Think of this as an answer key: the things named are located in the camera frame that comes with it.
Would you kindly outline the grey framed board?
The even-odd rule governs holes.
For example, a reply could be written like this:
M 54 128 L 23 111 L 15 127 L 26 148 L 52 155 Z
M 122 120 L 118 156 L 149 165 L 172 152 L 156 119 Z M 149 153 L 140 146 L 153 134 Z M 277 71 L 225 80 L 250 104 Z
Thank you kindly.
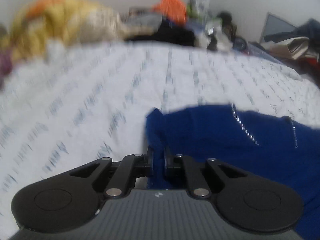
M 267 13 L 263 30 L 260 35 L 259 42 L 265 42 L 264 37 L 267 35 L 293 31 L 296 27 L 284 19 L 274 15 L 270 12 Z

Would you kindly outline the green patterned bag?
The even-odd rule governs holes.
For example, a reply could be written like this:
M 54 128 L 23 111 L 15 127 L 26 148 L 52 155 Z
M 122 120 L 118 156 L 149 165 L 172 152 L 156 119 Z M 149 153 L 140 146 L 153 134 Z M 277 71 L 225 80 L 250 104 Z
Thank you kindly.
M 187 15 L 198 22 L 205 22 L 209 16 L 210 0 L 189 0 Z

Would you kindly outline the yellow and cream quilt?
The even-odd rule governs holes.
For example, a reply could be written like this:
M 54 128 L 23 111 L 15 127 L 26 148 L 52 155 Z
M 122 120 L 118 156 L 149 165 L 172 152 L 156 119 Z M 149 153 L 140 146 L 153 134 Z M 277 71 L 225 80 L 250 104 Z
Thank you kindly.
M 125 29 L 116 11 L 95 1 L 35 0 L 17 12 L 9 33 L 1 37 L 1 51 L 9 51 L 14 62 L 39 56 L 49 40 L 65 46 L 77 42 L 81 28 L 87 25 L 101 27 L 116 37 Z

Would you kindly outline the dark blue knit sweater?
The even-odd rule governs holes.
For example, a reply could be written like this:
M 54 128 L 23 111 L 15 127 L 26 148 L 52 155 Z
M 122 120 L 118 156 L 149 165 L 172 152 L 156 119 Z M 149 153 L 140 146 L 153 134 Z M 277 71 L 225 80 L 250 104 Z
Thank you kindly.
M 193 157 L 199 163 L 216 158 L 293 188 L 304 201 L 296 231 L 319 239 L 319 129 L 288 116 L 239 111 L 233 105 L 203 105 L 146 119 L 153 149 L 152 189 L 168 189 L 164 150 Z

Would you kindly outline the orange plastic bag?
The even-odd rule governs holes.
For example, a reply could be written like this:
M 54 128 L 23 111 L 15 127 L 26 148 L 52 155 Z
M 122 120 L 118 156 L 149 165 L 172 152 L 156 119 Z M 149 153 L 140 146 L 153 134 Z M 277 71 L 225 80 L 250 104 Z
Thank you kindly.
M 185 25 L 187 21 L 187 6 L 182 0 L 160 0 L 151 10 L 177 25 Z

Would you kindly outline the black garment on bed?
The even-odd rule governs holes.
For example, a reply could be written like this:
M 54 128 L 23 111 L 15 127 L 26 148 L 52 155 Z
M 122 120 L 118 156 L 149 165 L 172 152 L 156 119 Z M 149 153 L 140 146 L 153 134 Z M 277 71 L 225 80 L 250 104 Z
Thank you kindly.
M 156 41 L 176 44 L 185 47 L 194 47 L 196 36 L 192 30 L 185 29 L 167 18 L 161 18 L 148 25 L 141 25 L 141 31 L 124 40 L 126 42 Z

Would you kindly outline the white bedspread with blue script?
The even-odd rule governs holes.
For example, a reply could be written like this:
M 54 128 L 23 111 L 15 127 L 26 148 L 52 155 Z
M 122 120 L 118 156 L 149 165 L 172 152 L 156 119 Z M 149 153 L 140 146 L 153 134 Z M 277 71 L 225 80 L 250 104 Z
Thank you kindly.
M 1 90 L 1 239 L 18 229 L 21 188 L 95 159 L 145 149 L 154 108 L 235 104 L 319 126 L 319 89 L 296 71 L 255 56 L 168 43 L 64 48 L 17 66 Z

